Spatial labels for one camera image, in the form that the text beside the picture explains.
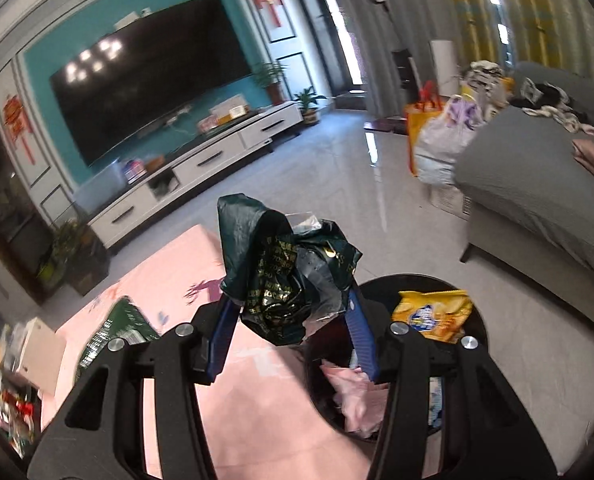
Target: glossy floor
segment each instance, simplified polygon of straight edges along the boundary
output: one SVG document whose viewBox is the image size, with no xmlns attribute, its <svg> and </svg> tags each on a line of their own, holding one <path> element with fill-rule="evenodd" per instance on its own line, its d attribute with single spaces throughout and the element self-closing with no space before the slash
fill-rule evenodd
<svg viewBox="0 0 594 480">
<path fill-rule="evenodd" d="M 65 287 L 45 306 L 58 327 L 145 258 L 195 224 L 218 231 L 218 197 L 242 192 L 279 211 L 333 219 L 363 252 L 362 283 L 399 272 L 429 274 L 469 291 L 490 352 L 542 433 L 560 470 L 594 424 L 594 334 L 504 270 L 474 256 L 459 263 L 466 222 L 429 204 L 407 169 L 407 138 L 366 133 L 365 115 L 332 112 L 172 212 L 112 260 L 104 283 L 79 298 Z"/>
</svg>

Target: accent wall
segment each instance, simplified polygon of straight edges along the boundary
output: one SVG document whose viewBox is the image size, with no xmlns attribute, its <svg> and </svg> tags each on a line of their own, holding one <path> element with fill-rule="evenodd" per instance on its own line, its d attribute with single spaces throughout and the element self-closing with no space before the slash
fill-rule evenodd
<svg viewBox="0 0 594 480">
<path fill-rule="evenodd" d="M 252 107 L 270 102 L 264 89 L 251 76 L 222 88 L 213 89 L 193 101 L 189 114 L 173 126 L 163 127 L 139 139 L 133 136 L 88 167 L 80 156 L 59 104 L 50 86 L 50 76 L 69 60 L 114 32 L 114 24 L 131 12 L 149 7 L 152 12 L 166 9 L 188 0 L 95 0 L 52 28 L 24 52 L 29 83 L 52 142 L 59 151 L 72 178 L 81 184 L 116 158 L 144 157 L 166 154 L 196 136 L 197 121 L 209 115 L 209 108 L 233 96 L 243 94 Z M 239 7 L 238 0 L 221 0 L 251 67 L 261 61 L 250 25 Z"/>
</svg>

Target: drawer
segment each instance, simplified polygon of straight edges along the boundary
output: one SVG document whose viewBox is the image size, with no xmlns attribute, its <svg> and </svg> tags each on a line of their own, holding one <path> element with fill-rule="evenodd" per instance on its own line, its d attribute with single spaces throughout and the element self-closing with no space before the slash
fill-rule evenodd
<svg viewBox="0 0 594 480">
<path fill-rule="evenodd" d="M 151 209 L 156 205 L 157 199 L 151 189 L 147 184 L 142 184 L 91 222 L 90 226 L 104 246 L 110 247 L 144 218 L 150 216 Z"/>
<path fill-rule="evenodd" d="M 252 148 L 273 135 L 284 131 L 295 124 L 301 123 L 301 112 L 297 105 L 279 110 L 239 131 L 246 148 Z"/>
<path fill-rule="evenodd" d="M 0 316 L 5 322 L 26 322 L 38 313 L 36 303 L 0 260 Z"/>
<path fill-rule="evenodd" d="M 221 170 L 231 158 L 245 151 L 246 148 L 239 136 L 232 134 L 184 160 L 174 167 L 173 171 L 182 186 L 199 184 Z"/>
</svg>

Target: yellow chip bag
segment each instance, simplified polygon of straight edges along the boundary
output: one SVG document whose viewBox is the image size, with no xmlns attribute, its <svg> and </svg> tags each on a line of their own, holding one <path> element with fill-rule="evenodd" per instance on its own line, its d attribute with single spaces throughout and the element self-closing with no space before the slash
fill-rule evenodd
<svg viewBox="0 0 594 480">
<path fill-rule="evenodd" d="M 446 292 L 400 292 L 401 301 L 392 313 L 393 321 L 409 324 L 428 339 L 454 343 L 472 312 L 465 290 Z"/>
</svg>

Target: pink cloth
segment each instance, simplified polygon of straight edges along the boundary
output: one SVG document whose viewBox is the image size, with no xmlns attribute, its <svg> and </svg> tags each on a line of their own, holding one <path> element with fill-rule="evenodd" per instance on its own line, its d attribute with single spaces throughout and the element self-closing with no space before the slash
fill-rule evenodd
<svg viewBox="0 0 594 480">
<path fill-rule="evenodd" d="M 346 431 L 368 438 L 381 427 L 388 400 L 388 384 L 373 384 L 362 368 L 341 368 L 326 360 L 321 371 L 337 395 L 346 417 Z"/>
<path fill-rule="evenodd" d="M 194 226 L 126 274 L 57 332 L 67 341 L 55 397 L 43 396 L 42 428 L 72 387 L 78 357 L 112 304 L 129 296 L 158 332 L 191 320 L 224 275 L 219 242 Z M 208 446 L 219 480 L 364 479 L 370 460 L 311 405 L 303 365 L 237 324 L 223 373 L 197 386 Z M 154 390 L 144 386 L 144 447 L 149 474 L 161 477 Z"/>
</svg>

